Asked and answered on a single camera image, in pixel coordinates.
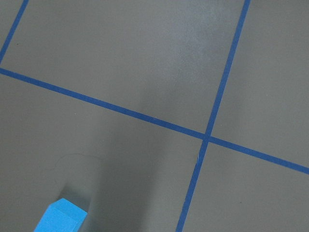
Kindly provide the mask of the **blue block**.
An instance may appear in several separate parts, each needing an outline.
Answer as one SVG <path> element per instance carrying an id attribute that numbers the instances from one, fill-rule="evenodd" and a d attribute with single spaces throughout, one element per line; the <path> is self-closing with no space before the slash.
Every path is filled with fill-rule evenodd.
<path id="1" fill-rule="evenodd" d="M 50 204 L 34 229 L 35 232 L 77 232 L 87 212 L 61 198 Z"/>

